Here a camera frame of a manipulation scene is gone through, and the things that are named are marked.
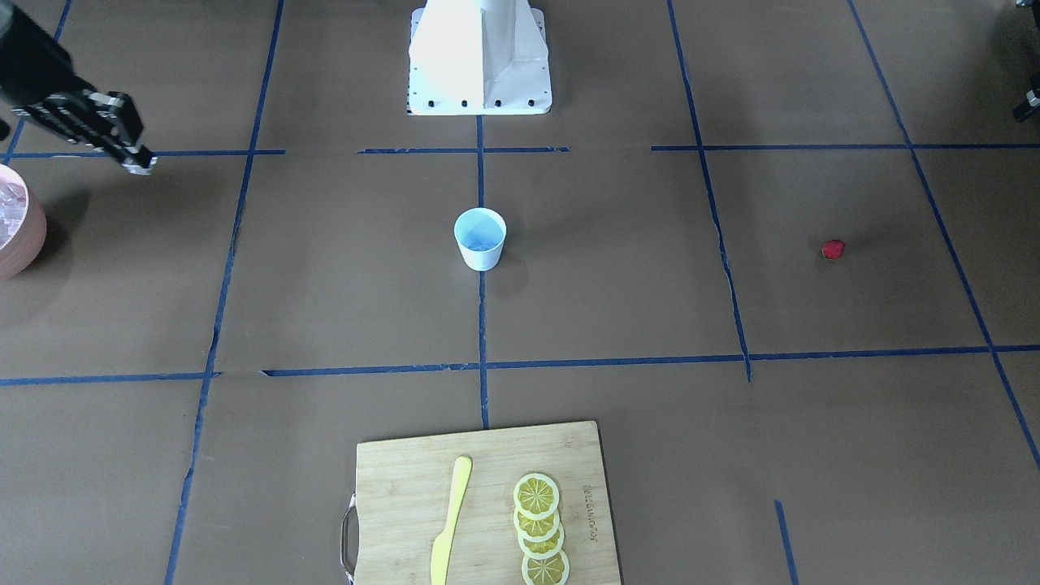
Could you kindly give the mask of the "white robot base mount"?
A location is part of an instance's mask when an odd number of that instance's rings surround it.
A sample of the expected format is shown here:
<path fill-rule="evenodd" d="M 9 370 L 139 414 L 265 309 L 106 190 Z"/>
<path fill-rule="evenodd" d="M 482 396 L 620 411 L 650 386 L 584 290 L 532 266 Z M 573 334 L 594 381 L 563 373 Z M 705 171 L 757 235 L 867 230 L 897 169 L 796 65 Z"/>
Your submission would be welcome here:
<path fill-rule="evenodd" d="M 545 16 L 527 1 L 427 1 L 411 14 L 406 111 L 547 115 Z"/>

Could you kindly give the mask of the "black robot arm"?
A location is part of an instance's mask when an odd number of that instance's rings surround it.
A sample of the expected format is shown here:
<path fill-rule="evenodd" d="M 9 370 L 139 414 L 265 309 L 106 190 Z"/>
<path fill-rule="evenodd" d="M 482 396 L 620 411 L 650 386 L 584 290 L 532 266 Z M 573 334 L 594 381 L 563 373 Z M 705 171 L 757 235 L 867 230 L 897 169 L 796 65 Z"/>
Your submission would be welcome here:
<path fill-rule="evenodd" d="M 11 1 L 1 7 L 1 93 L 12 115 L 107 155 L 133 175 L 149 176 L 158 159 L 144 145 L 145 125 L 133 97 L 97 90 L 21 7 Z"/>

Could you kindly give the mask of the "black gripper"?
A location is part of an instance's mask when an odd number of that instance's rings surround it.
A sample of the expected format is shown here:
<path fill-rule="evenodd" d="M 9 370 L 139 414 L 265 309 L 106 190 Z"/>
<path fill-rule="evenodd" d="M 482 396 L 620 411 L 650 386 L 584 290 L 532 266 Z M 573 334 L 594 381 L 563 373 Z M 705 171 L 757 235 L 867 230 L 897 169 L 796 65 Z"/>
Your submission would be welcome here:
<path fill-rule="evenodd" d="M 158 157 L 141 143 L 142 119 L 126 93 L 52 93 L 41 102 L 14 107 L 12 112 L 68 143 L 122 159 L 122 168 L 135 176 L 150 176 L 158 163 Z"/>

